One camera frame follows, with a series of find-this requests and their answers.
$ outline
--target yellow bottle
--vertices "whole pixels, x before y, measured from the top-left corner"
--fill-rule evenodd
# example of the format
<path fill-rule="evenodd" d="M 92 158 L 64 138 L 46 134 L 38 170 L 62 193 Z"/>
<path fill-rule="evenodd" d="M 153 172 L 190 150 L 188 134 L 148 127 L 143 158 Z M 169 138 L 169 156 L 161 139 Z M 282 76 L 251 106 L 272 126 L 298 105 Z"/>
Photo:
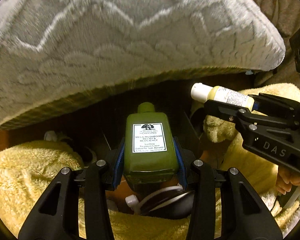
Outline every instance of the yellow bottle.
<path fill-rule="evenodd" d="M 215 86 L 210 87 L 202 83 L 196 83 L 191 89 L 192 99 L 205 103 L 207 100 L 215 100 L 236 106 L 242 106 L 252 111 L 254 99 L 237 91 Z"/>

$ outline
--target yellow fleece blanket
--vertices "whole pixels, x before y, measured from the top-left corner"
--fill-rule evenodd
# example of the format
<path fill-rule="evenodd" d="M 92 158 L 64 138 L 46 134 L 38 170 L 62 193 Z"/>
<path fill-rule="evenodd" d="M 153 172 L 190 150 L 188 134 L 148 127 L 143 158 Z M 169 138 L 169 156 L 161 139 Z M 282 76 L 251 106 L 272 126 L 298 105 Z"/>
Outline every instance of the yellow fleece blanket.
<path fill-rule="evenodd" d="M 216 122 L 214 124 L 214 129 L 220 129 L 220 125 L 216 125 Z M 296 202 L 292 208 L 281 211 L 275 202 L 275 192 L 271 191 L 275 184 L 277 167 L 249 152 L 243 152 L 242 155 L 242 141 L 240 137 L 234 137 L 221 168 L 237 166 L 243 171 L 252 185 L 257 187 L 259 192 L 263 192 L 262 199 L 269 209 L 272 209 L 272 214 L 284 233 L 293 220 L 299 203 Z M 34 141 L 0 152 L 0 218 L 16 237 L 37 199 L 65 166 L 77 170 L 83 167 L 83 162 L 77 153 L 62 142 Z M 265 180 L 261 174 L 270 179 Z M 217 237 L 220 235 L 221 226 L 221 201 L 218 193 L 216 200 Z M 165 220 L 113 211 L 109 211 L 109 214 L 116 240 L 184 240 L 189 225 L 189 218 Z M 85 238 L 82 199 L 79 201 L 79 232 L 80 236 Z"/>

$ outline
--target gray pillow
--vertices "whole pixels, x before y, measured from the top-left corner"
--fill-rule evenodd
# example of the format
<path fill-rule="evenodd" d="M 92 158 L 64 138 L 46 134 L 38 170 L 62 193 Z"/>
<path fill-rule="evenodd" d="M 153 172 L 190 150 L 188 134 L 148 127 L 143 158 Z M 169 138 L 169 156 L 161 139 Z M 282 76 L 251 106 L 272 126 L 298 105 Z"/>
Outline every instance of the gray pillow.
<path fill-rule="evenodd" d="M 1 0 L 0 127 L 74 111 L 139 79 L 144 86 L 229 69 L 268 71 L 284 54 L 277 29 L 252 0 Z M 84 104 L 34 110 L 76 94 Z"/>

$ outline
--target green lotion bottle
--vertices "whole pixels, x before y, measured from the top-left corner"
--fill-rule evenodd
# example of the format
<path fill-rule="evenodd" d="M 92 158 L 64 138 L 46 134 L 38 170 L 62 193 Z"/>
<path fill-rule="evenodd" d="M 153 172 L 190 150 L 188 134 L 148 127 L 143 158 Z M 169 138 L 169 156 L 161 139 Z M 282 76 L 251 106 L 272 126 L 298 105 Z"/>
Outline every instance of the green lotion bottle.
<path fill-rule="evenodd" d="M 155 112 L 148 102 L 127 118 L 124 176 L 130 188 L 148 194 L 160 188 L 178 171 L 178 161 L 166 114 Z"/>

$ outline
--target plush fabric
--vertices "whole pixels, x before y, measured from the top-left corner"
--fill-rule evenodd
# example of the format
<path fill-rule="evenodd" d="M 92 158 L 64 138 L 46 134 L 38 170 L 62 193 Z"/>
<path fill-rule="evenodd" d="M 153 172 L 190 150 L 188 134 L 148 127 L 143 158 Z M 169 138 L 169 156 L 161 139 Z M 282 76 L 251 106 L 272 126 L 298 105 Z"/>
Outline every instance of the plush fabric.
<path fill-rule="evenodd" d="M 267 71 L 284 53 L 252 0 L 1 0 L 0 128 L 167 79 Z"/>
<path fill-rule="evenodd" d="M 0 218 L 17 237 L 30 210 L 63 167 L 83 168 L 62 142 L 33 141 L 0 152 Z"/>

